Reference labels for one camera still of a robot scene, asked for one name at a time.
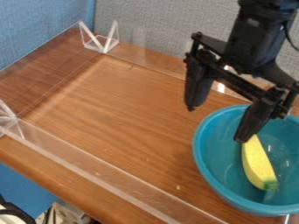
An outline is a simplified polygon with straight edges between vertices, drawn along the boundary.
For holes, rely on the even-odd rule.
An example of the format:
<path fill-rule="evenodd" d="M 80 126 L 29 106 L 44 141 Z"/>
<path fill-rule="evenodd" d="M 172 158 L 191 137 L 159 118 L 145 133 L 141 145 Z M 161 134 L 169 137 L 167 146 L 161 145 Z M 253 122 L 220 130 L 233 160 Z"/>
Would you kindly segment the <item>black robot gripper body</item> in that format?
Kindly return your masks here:
<path fill-rule="evenodd" d="M 227 69 L 241 79 L 268 90 L 282 80 L 295 80 L 278 66 L 283 43 L 299 11 L 299 0 L 237 0 L 239 12 L 227 41 L 195 32 L 187 53 L 208 48 L 223 58 Z"/>

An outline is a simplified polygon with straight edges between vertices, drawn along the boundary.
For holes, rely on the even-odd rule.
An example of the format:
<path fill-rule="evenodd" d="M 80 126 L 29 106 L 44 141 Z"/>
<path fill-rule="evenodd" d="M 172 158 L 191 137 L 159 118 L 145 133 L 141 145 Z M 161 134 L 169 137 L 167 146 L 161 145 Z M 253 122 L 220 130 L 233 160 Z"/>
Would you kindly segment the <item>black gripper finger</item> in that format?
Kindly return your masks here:
<path fill-rule="evenodd" d="M 286 118 L 286 108 L 280 101 L 269 101 L 261 98 L 247 107 L 240 119 L 233 140 L 245 143 L 263 129 L 271 119 Z"/>
<path fill-rule="evenodd" d="M 187 109 L 193 111 L 207 100 L 213 79 L 209 77 L 209 67 L 201 64 L 195 57 L 185 57 L 185 84 L 184 103 Z"/>

